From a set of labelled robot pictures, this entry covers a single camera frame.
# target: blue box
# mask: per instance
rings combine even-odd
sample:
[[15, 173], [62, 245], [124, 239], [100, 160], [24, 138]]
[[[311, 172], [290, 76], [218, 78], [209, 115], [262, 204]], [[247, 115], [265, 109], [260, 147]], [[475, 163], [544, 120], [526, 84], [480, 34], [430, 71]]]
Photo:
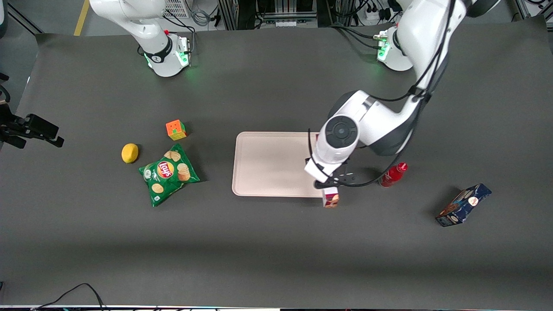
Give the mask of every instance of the blue box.
[[451, 201], [451, 203], [436, 216], [436, 220], [442, 227], [462, 224], [467, 220], [468, 214], [487, 196], [492, 194], [484, 184], [477, 184], [467, 188]]

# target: lemon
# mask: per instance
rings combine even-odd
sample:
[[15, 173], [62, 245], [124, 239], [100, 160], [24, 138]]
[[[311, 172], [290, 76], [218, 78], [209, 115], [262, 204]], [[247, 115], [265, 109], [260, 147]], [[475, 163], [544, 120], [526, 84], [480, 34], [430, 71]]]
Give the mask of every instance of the lemon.
[[133, 163], [138, 158], [138, 146], [126, 144], [121, 151], [121, 158], [123, 158], [125, 163]]

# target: green chip bag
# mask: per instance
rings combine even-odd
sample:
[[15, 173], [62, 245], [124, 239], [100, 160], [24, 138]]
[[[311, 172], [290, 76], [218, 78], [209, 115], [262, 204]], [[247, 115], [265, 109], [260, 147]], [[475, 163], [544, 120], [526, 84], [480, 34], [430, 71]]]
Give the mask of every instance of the green chip bag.
[[148, 185], [153, 207], [161, 204], [185, 184], [200, 181], [179, 144], [167, 151], [161, 160], [141, 167], [138, 171]]

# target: red plastic bottle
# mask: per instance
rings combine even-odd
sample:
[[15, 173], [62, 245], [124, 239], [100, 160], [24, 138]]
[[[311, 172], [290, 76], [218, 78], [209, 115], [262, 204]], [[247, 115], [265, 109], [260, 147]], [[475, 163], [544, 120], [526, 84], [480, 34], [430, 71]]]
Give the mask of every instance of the red plastic bottle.
[[391, 187], [403, 177], [403, 173], [405, 173], [407, 167], [407, 163], [399, 163], [398, 165], [390, 168], [386, 175], [382, 176], [382, 178], [378, 180], [378, 183], [384, 188]]

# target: bottle cap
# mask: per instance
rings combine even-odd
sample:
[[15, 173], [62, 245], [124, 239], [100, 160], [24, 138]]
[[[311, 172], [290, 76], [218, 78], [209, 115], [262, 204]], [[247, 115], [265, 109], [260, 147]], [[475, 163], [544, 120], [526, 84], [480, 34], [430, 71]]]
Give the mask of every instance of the bottle cap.
[[402, 173], [404, 171], [406, 171], [407, 168], [408, 168], [408, 166], [407, 166], [407, 163], [405, 163], [405, 162], [401, 162], [401, 163], [398, 164], [398, 171], [400, 171]]

